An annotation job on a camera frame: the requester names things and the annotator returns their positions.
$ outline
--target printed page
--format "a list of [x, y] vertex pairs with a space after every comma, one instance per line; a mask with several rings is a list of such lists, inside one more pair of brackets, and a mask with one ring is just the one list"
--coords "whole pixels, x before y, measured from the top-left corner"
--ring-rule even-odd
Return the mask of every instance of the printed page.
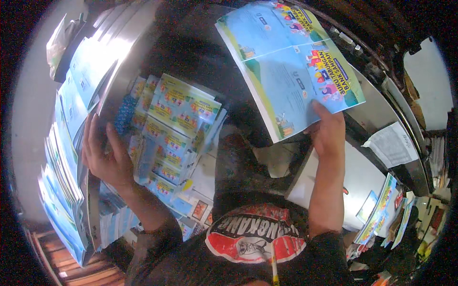
[[221, 17], [216, 28], [231, 51], [274, 143], [332, 113], [365, 102], [350, 65], [315, 16], [277, 2], [257, 2]]
[[418, 159], [418, 153], [399, 122], [377, 131], [363, 147], [369, 147], [387, 168], [406, 164]]

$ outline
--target paper sheet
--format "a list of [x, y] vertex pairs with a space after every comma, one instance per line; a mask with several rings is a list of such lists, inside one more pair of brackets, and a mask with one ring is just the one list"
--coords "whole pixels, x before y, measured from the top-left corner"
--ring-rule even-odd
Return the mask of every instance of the paper sheet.
[[363, 147], [371, 148], [387, 168], [418, 159], [412, 140], [399, 122], [374, 133]]

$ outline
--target plastic bag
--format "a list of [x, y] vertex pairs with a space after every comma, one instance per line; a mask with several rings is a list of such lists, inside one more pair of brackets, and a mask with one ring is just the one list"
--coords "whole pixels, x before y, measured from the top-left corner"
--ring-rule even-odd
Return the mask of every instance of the plastic bag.
[[54, 80], [54, 76], [56, 73], [56, 69], [59, 66], [60, 59], [67, 47], [67, 42], [65, 39], [65, 17], [67, 14], [64, 15], [64, 18], [60, 21], [57, 28], [54, 30], [53, 35], [49, 39], [48, 43], [46, 44], [46, 61], [48, 62], [49, 66], [51, 67], [49, 71], [49, 76], [52, 80]]

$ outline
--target open booklet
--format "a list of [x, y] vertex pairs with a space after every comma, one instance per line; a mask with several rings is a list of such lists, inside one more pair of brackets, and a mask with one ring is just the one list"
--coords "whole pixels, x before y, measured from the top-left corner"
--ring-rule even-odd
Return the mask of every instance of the open booklet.
[[215, 26], [274, 143], [319, 120], [312, 99], [332, 113], [365, 102], [352, 67], [311, 12], [259, 1], [221, 17]]

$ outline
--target stack of booklets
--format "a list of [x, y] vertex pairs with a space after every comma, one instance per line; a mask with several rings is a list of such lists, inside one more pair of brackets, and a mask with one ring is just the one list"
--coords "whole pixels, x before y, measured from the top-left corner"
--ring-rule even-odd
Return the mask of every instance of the stack of booklets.
[[109, 184], [100, 183], [98, 201], [100, 212], [100, 236], [102, 243], [97, 249], [101, 251], [117, 240], [124, 233], [140, 223], [137, 216], [127, 207], [117, 191]]
[[87, 216], [81, 149], [84, 122], [115, 58], [97, 40], [84, 38], [56, 93], [55, 117], [45, 138], [47, 164], [38, 177], [40, 199], [56, 233], [73, 258], [85, 265], [94, 252]]
[[131, 96], [138, 98], [129, 143], [135, 179], [176, 214], [186, 239], [195, 226], [188, 217], [193, 205], [183, 199], [186, 182], [199, 154], [213, 147], [227, 111], [202, 88], [167, 74], [137, 78]]

